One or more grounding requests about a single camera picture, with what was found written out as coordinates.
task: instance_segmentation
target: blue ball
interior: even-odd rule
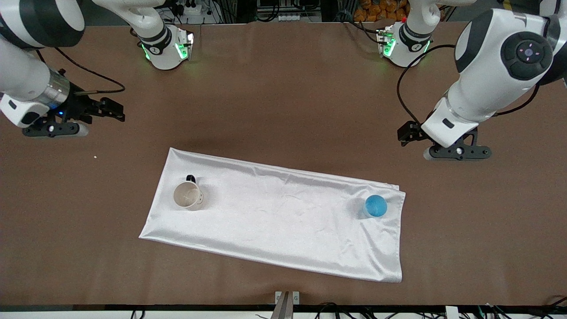
[[[364,204],[366,212],[374,217],[380,217],[386,213],[388,210],[388,203],[382,196],[372,195],[366,199]]]

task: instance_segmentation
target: wrinkled fabric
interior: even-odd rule
[[[180,208],[175,187],[194,175],[204,201]],[[380,195],[382,217],[363,211]],[[398,186],[171,148],[140,238],[376,282],[400,282]]]

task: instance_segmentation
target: brown table surface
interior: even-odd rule
[[[463,27],[441,23],[435,44]],[[85,138],[34,140],[0,116],[1,304],[266,304],[289,289],[305,304],[525,305],[565,293],[563,83],[480,126],[490,159],[429,162],[427,141],[396,139],[409,119],[395,93],[401,68],[354,27],[188,28],[193,59],[168,72],[125,27],[89,27],[64,50],[124,83],[109,95],[124,123],[95,118]],[[43,52],[83,88],[113,88]],[[423,119],[457,78],[452,50],[441,49],[409,71],[402,94]],[[169,147],[400,185],[402,283],[138,239]]]

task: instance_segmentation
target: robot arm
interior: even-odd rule
[[[193,34],[166,26],[154,6],[164,0],[95,0],[136,31],[146,58],[158,69],[189,59]],[[33,137],[84,136],[92,116],[124,121],[122,105],[92,100],[62,74],[35,59],[29,50],[72,47],[84,33],[77,1],[2,0],[0,2],[0,110]]]
[[[87,127],[72,120],[91,124],[92,116],[124,121],[122,105],[90,99],[25,51],[78,43],[84,20],[76,1],[5,0],[0,19],[0,110],[24,135],[84,136]]]
[[[193,33],[165,25],[153,8],[165,0],[93,0],[123,18],[142,42],[146,58],[160,70],[170,70],[191,58]]]
[[[562,3],[558,8],[558,14],[549,18],[492,9],[471,21],[455,48],[459,79],[417,129],[419,132],[415,125],[406,123],[400,128],[399,140],[407,142],[408,130],[414,129],[413,137],[423,135],[413,140],[426,136],[443,148],[454,148],[463,135],[476,135],[480,123],[535,85],[564,78],[567,5]]]
[[[476,0],[410,0],[412,10],[406,22],[396,22],[379,34],[379,40],[387,43],[380,45],[380,54],[398,66],[407,67],[431,42],[431,34],[441,18],[437,4],[466,6],[474,2]]]

